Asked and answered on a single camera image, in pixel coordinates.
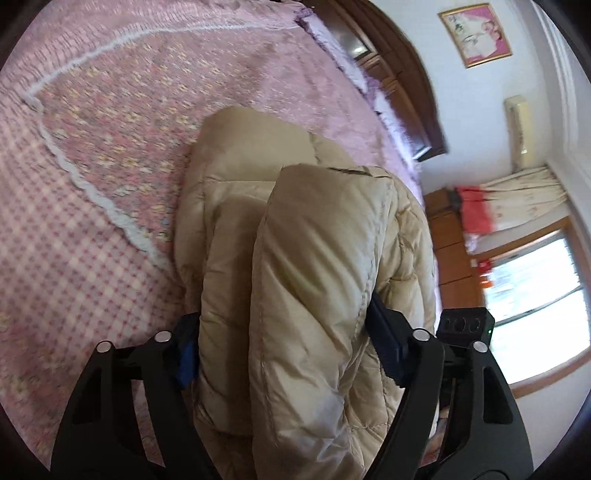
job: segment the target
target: floral curtain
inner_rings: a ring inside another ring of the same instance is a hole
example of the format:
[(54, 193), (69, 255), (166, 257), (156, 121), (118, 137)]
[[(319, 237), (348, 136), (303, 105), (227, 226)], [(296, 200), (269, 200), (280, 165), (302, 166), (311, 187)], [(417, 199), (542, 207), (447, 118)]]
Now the floral curtain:
[(464, 232), (486, 235), (538, 218), (568, 199), (546, 167), (520, 171), (476, 187), (458, 187)]

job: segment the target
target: window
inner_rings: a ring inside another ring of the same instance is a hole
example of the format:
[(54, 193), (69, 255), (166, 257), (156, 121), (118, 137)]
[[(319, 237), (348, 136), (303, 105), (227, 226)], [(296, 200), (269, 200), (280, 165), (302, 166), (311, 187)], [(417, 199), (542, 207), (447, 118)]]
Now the window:
[(586, 293), (564, 230), (493, 259), (486, 306), (491, 351), (512, 384), (542, 374), (590, 345)]

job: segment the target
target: wooden window frame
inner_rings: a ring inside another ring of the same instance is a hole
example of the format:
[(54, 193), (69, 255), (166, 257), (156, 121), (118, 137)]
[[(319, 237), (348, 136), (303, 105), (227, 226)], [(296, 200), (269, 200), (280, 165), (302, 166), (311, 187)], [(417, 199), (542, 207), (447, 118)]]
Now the wooden window frame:
[[(477, 261), (494, 260), (499, 257), (504, 257), (510, 252), (526, 247), (527, 245), (558, 231), (564, 232), (564, 236), (566, 237), (570, 251), (573, 255), (577, 273), (579, 274), (581, 284), (583, 285), (583, 291), (585, 292), (585, 298), (587, 301), (587, 309), (591, 312), (591, 262), (585, 253), (581, 239), (579, 238), (570, 217), (565, 217), (558, 222), (554, 222), (551, 225), (532, 233), (531, 235), (527, 235), (514, 242), (502, 245), (501, 247), (493, 248), (487, 252), (476, 254), (473, 257)], [(542, 390), (543, 388), (563, 379), (575, 370), (586, 365), (589, 361), (591, 361), (591, 347), (583, 350), (565, 363), (540, 375), (511, 384), (511, 391), (515, 398), (525, 397), (526, 395)]]

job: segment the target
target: pink bedspread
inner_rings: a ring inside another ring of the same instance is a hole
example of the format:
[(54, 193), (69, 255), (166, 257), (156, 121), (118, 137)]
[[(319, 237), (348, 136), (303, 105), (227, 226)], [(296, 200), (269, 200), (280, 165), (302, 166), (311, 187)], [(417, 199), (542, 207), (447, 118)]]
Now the pink bedspread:
[(143, 342), (183, 313), (171, 236), (205, 116), (268, 111), (420, 195), (372, 109), (295, 24), (300, 8), (54, 0), (0, 73), (0, 402), (45, 463), (92, 348)]

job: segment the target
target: beige down jacket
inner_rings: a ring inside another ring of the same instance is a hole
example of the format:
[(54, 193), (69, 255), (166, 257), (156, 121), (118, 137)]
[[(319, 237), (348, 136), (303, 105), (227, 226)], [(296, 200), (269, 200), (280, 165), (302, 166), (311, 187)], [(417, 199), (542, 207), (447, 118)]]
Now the beige down jacket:
[(363, 328), (371, 293), (413, 327), (435, 321), (409, 190), (332, 141), (226, 108), (193, 148), (175, 258), (201, 311), (194, 421), (222, 477), (361, 479), (402, 394)]

